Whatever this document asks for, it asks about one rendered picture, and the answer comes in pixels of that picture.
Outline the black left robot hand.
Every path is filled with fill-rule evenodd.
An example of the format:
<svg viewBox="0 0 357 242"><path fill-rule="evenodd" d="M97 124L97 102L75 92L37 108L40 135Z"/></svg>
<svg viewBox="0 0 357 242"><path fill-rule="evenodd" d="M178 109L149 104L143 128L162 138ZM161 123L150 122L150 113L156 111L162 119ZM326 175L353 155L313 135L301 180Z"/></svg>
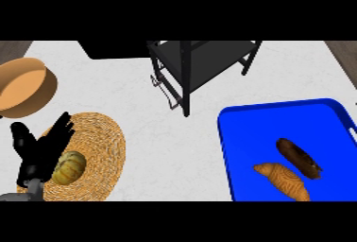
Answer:
<svg viewBox="0 0 357 242"><path fill-rule="evenodd" d="M71 115L63 112L50 131L35 139L22 122L13 122L10 130L13 134L13 149L22 159L16 185L28 187L31 179L47 182L52 178L55 167L75 132Z"/></svg>

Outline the black tiered shelf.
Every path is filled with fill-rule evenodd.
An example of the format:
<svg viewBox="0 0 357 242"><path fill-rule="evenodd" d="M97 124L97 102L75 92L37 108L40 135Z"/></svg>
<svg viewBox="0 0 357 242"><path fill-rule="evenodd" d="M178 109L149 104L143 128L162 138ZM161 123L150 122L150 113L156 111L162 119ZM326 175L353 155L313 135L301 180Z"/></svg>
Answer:
<svg viewBox="0 0 357 242"><path fill-rule="evenodd" d="M153 67L153 86L167 87L176 103L190 115L192 92L236 63L245 76L255 59L261 41L147 41Z"/></svg>

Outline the blue plastic tray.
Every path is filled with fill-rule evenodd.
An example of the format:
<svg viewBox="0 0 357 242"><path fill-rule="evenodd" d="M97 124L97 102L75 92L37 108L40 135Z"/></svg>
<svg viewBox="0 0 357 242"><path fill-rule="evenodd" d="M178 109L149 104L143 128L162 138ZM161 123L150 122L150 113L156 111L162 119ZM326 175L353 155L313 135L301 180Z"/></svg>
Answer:
<svg viewBox="0 0 357 242"><path fill-rule="evenodd" d="M357 201L357 124L330 98L227 107L217 116L226 173L235 201L288 201L254 165L294 165L276 148L291 140L322 168L302 180L313 201Z"/></svg>

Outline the dark brown sweet potato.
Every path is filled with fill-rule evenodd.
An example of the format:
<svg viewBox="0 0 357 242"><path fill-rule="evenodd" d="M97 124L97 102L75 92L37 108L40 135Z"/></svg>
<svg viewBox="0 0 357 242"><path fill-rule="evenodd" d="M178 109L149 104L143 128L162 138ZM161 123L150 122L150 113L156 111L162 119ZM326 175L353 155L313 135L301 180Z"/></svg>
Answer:
<svg viewBox="0 0 357 242"><path fill-rule="evenodd" d="M276 148L301 174L311 180L320 178L322 168L302 148L286 138L279 138Z"/></svg>

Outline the yellow-green striped squash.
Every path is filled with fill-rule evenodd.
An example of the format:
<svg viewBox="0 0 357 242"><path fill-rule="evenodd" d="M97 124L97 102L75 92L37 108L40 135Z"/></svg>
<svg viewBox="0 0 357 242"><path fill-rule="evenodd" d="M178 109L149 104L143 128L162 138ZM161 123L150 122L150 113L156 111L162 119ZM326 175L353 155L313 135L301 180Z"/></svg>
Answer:
<svg viewBox="0 0 357 242"><path fill-rule="evenodd" d="M86 156L78 151L68 151L58 161L52 174L53 183L58 185L71 185L81 178L86 167Z"/></svg>

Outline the round woven straw placemat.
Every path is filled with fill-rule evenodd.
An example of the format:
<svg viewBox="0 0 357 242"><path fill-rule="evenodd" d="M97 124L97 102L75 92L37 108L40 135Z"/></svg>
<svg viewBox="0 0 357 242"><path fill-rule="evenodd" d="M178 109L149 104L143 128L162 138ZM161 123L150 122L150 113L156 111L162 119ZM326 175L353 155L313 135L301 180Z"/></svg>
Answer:
<svg viewBox="0 0 357 242"><path fill-rule="evenodd" d="M75 130L65 152L78 151L87 159L80 179L69 185L49 180L43 186L46 201L105 201L115 189L125 162L125 139L118 123L99 112L71 115Z"/></svg>

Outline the tan wooden bowl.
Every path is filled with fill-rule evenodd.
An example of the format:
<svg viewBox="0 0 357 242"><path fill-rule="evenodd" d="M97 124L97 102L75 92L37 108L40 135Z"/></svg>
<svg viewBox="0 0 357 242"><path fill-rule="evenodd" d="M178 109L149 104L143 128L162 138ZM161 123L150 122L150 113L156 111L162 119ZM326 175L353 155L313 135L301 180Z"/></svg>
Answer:
<svg viewBox="0 0 357 242"><path fill-rule="evenodd" d="M58 91L58 78L35 58L19 58L0 65L0 115L22 118L49 103Z"/></svg>

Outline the black box appliance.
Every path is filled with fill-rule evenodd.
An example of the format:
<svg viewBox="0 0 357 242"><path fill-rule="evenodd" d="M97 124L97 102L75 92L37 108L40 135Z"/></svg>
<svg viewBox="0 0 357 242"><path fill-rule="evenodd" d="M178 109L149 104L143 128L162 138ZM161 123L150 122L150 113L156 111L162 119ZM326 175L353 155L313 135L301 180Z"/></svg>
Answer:
<svg viewBox="0 0 357 242"><path fill-rule="evenodd" d="M93 60L147 58L146 41L80 41Z"/></svg>

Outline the orange-brown croissant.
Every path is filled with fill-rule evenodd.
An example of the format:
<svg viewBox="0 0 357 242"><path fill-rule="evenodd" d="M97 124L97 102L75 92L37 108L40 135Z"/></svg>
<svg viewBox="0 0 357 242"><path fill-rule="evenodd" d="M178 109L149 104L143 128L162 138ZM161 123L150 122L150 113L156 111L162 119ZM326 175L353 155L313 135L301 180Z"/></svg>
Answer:
<svg viewBox="0 0 357 242"><path fill-rule="evenodd" d="M308 190L302 179L279 163L263 163L252 166L254 170L267 177L274 188L295 201L310 201Z"/></svg>

